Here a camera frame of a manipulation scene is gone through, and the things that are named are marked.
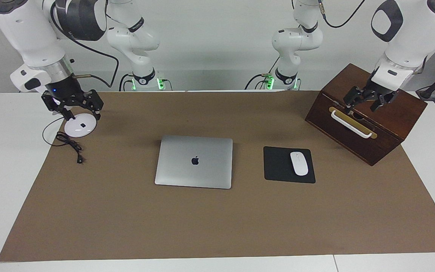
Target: brown desk mat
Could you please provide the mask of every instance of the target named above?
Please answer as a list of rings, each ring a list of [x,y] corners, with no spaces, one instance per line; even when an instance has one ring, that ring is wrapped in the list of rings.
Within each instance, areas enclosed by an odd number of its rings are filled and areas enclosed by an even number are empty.
[[[435,252],[404,150],[366,165],[304,121],[317,94],[102,93],[85,164],[50,149],[0,261]],[[231,190],[155,185],[164,134],[232,138]],[[310,149],[316,184],[265,180],[264,146]]]

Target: white tabletop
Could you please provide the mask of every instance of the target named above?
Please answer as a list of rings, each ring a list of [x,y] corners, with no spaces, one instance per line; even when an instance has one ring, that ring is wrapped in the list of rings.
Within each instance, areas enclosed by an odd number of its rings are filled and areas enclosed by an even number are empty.
[[[38,93],[0,93],[0,251],[50,148],[43,128],[57,119]],[[45,136],[54,138],[61,121]],[[435,105],[429,103],[402,144],[435,201]],[[435,253],[320,255],[180,260],[92,260],[0,263],[0,271],[307,271],[429,272]]]

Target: white handle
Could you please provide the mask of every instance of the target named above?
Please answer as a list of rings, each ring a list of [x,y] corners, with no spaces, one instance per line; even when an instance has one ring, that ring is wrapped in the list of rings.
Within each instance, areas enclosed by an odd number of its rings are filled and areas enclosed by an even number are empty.
[[[360,137],[362,137],[364,139],[368,139],[368,138],[370,138],[372,136],[372,133],[364,134],[362,131],[359,131],[356,127],[354,127],[351,124],[349,124],[349,123],[345,122],[344,120],[340,119],[340,117],[335,115],[335,112],[336,112],[336,110],[333,110],[333,112],[332,112],[332,118],[335,119],[335,121],[337,121],[340,124],[346,126],[351,131],[355,132],[356,134],[358,134]]]

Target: drawer handle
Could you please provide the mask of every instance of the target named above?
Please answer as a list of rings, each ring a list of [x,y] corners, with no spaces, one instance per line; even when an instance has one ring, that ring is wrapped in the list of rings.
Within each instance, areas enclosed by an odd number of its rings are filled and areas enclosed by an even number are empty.
[[[342,112],[338,111],[336,108],[330,107],[329,111],[332,113],[332,118],[335,121],[337,121],[340,124],[344,125],[345,127],[349,128],[351,131],[355,132],[360,137],[362,137],[364,139],[368,139],[368,138],[375,139],[375,138],[377,138],[377,134],[376,133],[374,133],[370,129],[367,129],[366,127],[364,127],[363,125],[361,125],[360,123],[358,123],[354,119],[348,117],[347,115],[343,114]]]

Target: black mouse pad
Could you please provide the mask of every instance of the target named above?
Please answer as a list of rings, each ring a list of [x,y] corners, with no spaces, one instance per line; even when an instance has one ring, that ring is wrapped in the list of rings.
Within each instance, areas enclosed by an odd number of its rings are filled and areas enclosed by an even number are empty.
[[[293,169],[290,153],[296,151],[303,153],[307,160],[309,172],[305,176],[298,176],[295,174],[295,170]],[[316,182],[311,152],[309,149],[265,146],[263,148],[263,154],[264,178],[268,181],[290,181],[305,184],[314,184]]]

